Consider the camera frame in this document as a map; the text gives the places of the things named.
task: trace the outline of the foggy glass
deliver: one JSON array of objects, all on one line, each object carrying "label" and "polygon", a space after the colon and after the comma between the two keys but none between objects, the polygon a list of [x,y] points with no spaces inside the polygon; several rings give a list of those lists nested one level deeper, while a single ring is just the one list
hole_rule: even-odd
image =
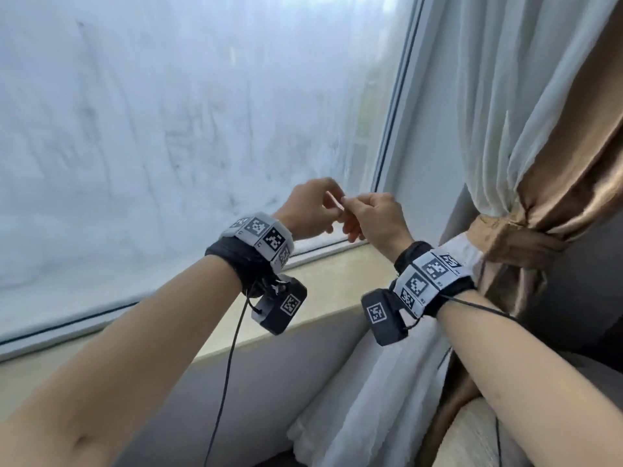
[{"label": "foggy glass", "polygon": [[412,3],[0,0],[0,336],[153,290],[309,178],[370,189]]}]

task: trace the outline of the gold curtain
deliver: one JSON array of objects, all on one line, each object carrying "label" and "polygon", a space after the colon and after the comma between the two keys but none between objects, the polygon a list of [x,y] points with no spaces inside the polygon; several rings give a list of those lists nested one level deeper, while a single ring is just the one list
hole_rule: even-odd
[{"label": "gold curtain", "polygon": [[[623,2],[615,7],[565,107],[521,180],[508,217],[480,215],[467,232],[483,251],[479,291],[521,317],[546,287],[545,270],[569,243],[623,205]],[[454,359],[416,465],[432,466],[458,411],[479,396]]]}]

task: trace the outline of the right hand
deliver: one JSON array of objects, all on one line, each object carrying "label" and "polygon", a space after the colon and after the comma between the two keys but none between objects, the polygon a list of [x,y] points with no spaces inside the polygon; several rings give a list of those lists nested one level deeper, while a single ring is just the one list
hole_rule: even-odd
[{"label": "right hand", "polygon": [[344,233],[354,242],[368,239],[392,263],[414,239],[402,214],[400,203],[389,193],[366,193],[356,198],[342,198],[342,206],[354,217],[345,217]]}]

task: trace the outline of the window frame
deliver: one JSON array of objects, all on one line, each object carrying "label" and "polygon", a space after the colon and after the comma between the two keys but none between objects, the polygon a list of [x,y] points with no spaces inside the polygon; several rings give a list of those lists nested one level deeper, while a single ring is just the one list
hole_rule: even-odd
[{"label": "window frame", "polygon": [[[385,118],[385,128],[376,158],[371,191],[391,192],[394,189],[420,87],[425,77],[446,1],[414,0]],[[320,246],[307,243],[302,249],[295,250],[285,269],[292,269],[364,244],[364,242],[349,243],[347,237],[339,230],[330,236],[327,236]],[[59,322],[56,325],[34,329],[21,336],[4,339],[0,341],[0,362],[98,332],[141,299],[153,294],[154,291],[146,291],[125,301],[111,303],[107,305],[108,307],[103,305],[101,310],[96,310],[86,316],[74,317],[66,322]]]}]

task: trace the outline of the frosted window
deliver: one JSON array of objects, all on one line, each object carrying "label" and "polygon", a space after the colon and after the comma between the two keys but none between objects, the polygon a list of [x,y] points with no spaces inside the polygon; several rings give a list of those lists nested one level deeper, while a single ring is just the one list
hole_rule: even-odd
[{"label": "frosted window", "polygon": [[0,0],[0,339],[151,291],[246,211],[367,190],[413,0]]}]

